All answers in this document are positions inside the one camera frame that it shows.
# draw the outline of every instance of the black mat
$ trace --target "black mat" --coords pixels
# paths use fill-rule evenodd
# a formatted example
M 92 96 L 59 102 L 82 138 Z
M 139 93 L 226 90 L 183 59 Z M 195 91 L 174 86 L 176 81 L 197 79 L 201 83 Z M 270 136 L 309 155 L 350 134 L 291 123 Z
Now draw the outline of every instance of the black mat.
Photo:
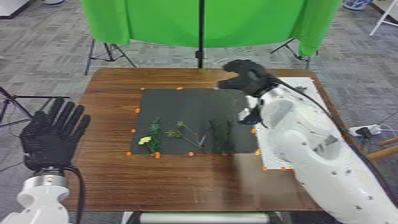
M 234 90 L 146 90 L 135 124 L 131 152 L 139 154 L 149 153 L 147 148 L 139 146 L 139 141 L 142 137 L 149 136 L 149 126 L 158 118 L 162 154 L 187 154 L 190 151 L 201 151 L 203 153 L 252 153 L 258 146 L 256 136 L 250 132 L 252 126 L 238 124 L 238 112 L 245 107 L 245 95 Z M 188 128 L 178 129 L 179 121 Z M 199 149 L 181 138 L 169 138 L 165 134 L 169 130 L 181 130 L 185 138 L 194 142 L 199 142 L 197 139 L 206 135 L 203 148 Z

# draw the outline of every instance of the black cable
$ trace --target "black cable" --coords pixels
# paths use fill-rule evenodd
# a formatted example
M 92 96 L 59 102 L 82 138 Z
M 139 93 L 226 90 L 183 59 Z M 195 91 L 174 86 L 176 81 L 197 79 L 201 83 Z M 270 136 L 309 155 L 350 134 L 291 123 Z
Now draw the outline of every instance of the black cable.
M 339 129 L 339 131 L 341 131 L 341 133 L 343 133 L 343 128 L 339 127 L 339 124 L 338 124 L 338 122 L 336 122 L 336 120 L 334 120 L 334 117 L 332 117 L 332 114 L 329 113 L 329 111 L 327 111 L 327 109 L 325 109 L 325 107 L 320 105 L 320 103 L 316 102 L 316 100 L 313 99 L 313 97 L 304 93 L 304 92 L 300 92 L 298 90 L 297 90 L 297 88 L 279 79 L 279 83 L 281 83 L 281 85 L 284 85 L 284 87 L 293 91 L 293 92 L 297 92 L 307 99 L 309 99 L 309 101 L 314 103 L 314 105 L 320 107 L 320 109 L 322 109 L 322 111 L 325 112 L 325 114 L 327 114 L 327 116 L 329 116 L 329 118 L 330 118 L 330 120 L 332 120 L 332 123 L 334 123 L 334 125 L 338 126 L 338 129 Z
M 23 161 L 20 163 L 16 163 L 14 165 L 7 166 L 4 169 L 0 169 L 0 173 L 11 169 L 12 167 L 20 166 L 23 164 Z
M 302 92 L 295 89 L 295 87 L 293 87 L 293 86 L 291 86 L 281 79 L 277 80 L 277 82 L 279 82 L 281 85 L 286 86 L 286 88 L 288 88 L 293 92 L 297 92 L 297 93 L 298 93 L 298 94 L 311 100 L 311 102 L 313 102 L 314 105 L 320 107 L 322 111 L 325 112 L 325 114 L 327 114 L 327 116 L 329 116 L 329 118 L 330 118 L 330 120 L 332 120 L 332 122 L 334 122 L 334 125 L 336 125 L 336 127 L 338 127 L 338 129 L 339 129 L 339 132 L 341 132 L 341 133 L 348 133 L 348 132 L 346 132 L 346 129 L 339 126 L 339 124 L 338 124 L 338 122 L 336 122 L 336 119 L 334 119 L 334 117 L 332 117 L 332 115 L 330 115 L 327 109 L 323 108 L 323 106 L 320 105 L 320 103 L 314 101 L 314 99 L 311 98 L 311 96 L 309 96 L 306 93 L 302 93 Z M 384 121 L 386 121 L 396 114 L 398 114 L 398 112 L 396 112 L 393 115 L 389 115 L 389 117 L 382 120 L 382 122 L 384 122 Z M 359 151 L 357 147 L 352 146 L 350 148 L 352 148 L 354 153 L 357 154 L 359 159 L 361 159 L 362 162 L 364 162 L 364 165 L 368 166 L 368 169 L 370 169 L 370 171 L 371 171 L 371 173 L 373 173 L 373 175 L 375 175 L 378 184 L 380 184 L 382 189 L 384 189 L 384 191 L 386 191 L 389 200 L 391 200 L 391 202 L 393 202 L 393 204 L 394 204 L 394 206 L 396 206 L 396 208 L 398 208 L 398 200 L 396 200 L 396 197 L 394 197 L 394 193 L 393 193 L 393 191 L 391 191 L 391 188 L 389 188 L 387 181 L 386 181 L 384 176 L 382 176 L 382 174 L 380 174 L 380 171 L 378 171 L 378 169 L 377 169 L 377 167 L 375 167 L 375 165 L 373 165 L 373 163 L 371 163 L 371 161 L 370 161 L 370 158 L 364 156 L 362 152 Z
M 377 123 L 377 125 L 380 125 L 396 114 L 398 114 L 398 111 L 382 119 L 382 121 Z
M 80 170 L 75 166 L 64 168 L 64 170 L 71 171 L 78 177 L 78 211 L 76 211 L 76 224 L 82 224 L 83 218 L 83 209 L 85 209 L 85 182 Z

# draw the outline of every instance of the black glove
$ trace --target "black glove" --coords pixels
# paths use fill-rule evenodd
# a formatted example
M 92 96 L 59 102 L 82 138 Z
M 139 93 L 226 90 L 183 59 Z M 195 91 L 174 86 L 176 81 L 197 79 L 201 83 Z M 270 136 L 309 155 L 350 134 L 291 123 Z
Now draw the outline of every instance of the black glove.
M 83 115 L 83 106 L 75 107 L 73 102 L 66 103 L 64 108 L 62 105 L 64 99 L 57 98 L 48 114 L 43 111 L 35 112 L 32 122 L 21 131 L 25 165 L 35 171 L 50 166 L 71 166 L 78 141 L 91 123 L 91 116 Z

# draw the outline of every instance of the backdrop stand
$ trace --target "backdrop stand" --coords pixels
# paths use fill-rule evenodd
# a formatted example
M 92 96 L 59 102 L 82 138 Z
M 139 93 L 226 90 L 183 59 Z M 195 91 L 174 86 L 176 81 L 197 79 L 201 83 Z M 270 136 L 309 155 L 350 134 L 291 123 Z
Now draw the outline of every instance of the backdrop stand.
M 203 68 L 204 60 L 204 15 L 206 15 L 206 0 L 199 0 L 199 49 L 195 52 L 197 68 Z
M 5 99 L 4 99 L 4 107 L 2 107 L 2 112 L 0 112 L 0 128 L 30 121 L 32 118 L 34 118 L 34 115 L 30 114 L 27 108 L 23 107 L 21 103 L 18 102 L 18 98 L 20 99 L 48 99 L 39 110 L 43 110 L 46 108 L 46 105 L 48 105 L 51 99 L 55 99 L 55 98 L 69 98 L 66 96 L 16 96 L 16 95 L 9 94 L 9 92 L 5 91 L 5 89 L 2 87 L 0 87 L 0 95 L 4 95 L 4 97 L 5 97 Z M 20 109 L 20 111 L 21 111 L 23 115 L 27 116 L 27 118 L 4 124 L 2 121 L 4 121 L 4 116 L 5 116 L 5 112 L 7 112 L 7 108 L 9 108 L 9 104 L 11 103 L 12 103 L 14 107 Z
M 128 60 L 128 63 L 131 64 L 131 66 L 137 68 L 135 64 L 133 64 L 133 61 L 124 53 L 124 51 L 121 50 L 121 47 L 117 46 L 117 44 L 108 44 L 108 43 L 103 43 L 103 47 L 105 47 L 105 53 L 99 54 L 96 57 L 92 56 L 92 53 L 94 53 L 94 48 L 96 48 L 96 40 L 92 39 L 91 41 L 91 50 L 89 50 L 89 59 L 87 59 L 87 65 L 85 65 L 85 72 L 83 72 L 83 75 L 89 75 L 89 69 L 91 69 L 91 61 L 92 60 L 101 60 L 101 61 L 107 61 L 107 62 L 115 62 L 119 58 L 126 58 Z M 114 56 L 114 50 L 119 51 L 121 55 L 115 57 Z
M 284 44 L 277 47 L 277 49 L 270 52 L 270 54 L 274 54 L 284 47 L 288 48 L 295 58 L 300 60 L 300 61 L 306 61 L 306 69 L 309 69 L 309 63 L 311 63 L 311 57 L 306 57 L 302 55 L 298 55 L 290 47 L 290 43 L 293 42 L 295 38 L 291 38 Z

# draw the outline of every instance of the green plant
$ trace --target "green plant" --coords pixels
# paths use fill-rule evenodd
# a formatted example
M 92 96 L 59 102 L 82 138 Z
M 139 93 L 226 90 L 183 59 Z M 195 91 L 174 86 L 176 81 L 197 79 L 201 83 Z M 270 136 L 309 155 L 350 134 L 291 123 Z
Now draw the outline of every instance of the green plant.
M 231 142 L 231 130 L 233 130 L 233 123 L 231 121 L 226 122 L 222 126 L 215 120 L 210 120 L 210 130 L 213 136 L 213 152 L 217 153 L 234 153 L 234 146 Z
M 160 118 L 155 119 L 149 126 L 149 136 L 140 139 L 140 145 L 147 146 L 149 153 L 156 153 L 160 151 Z
M 178 121 L 178 124 L 176 124 L 176 128 L 178 130 L 169 130 L 165 132 L 165 135 L 169 138 L 181 138 L 199 149 L 203 148 L 203 143 L 204 143 L 204 139 L 206 139 L 206 136 L 203 136 L 203 138 L 199 137 L 199 134 L 192 131 L 190 127 L 185 125 L 183 121 Z M 183 132 L 181 130 L 187 129 L 188 132 L 192 133 L 192 135 L 195 136 L 195 141 L 192 141 L 185 135 L 183 135 Z

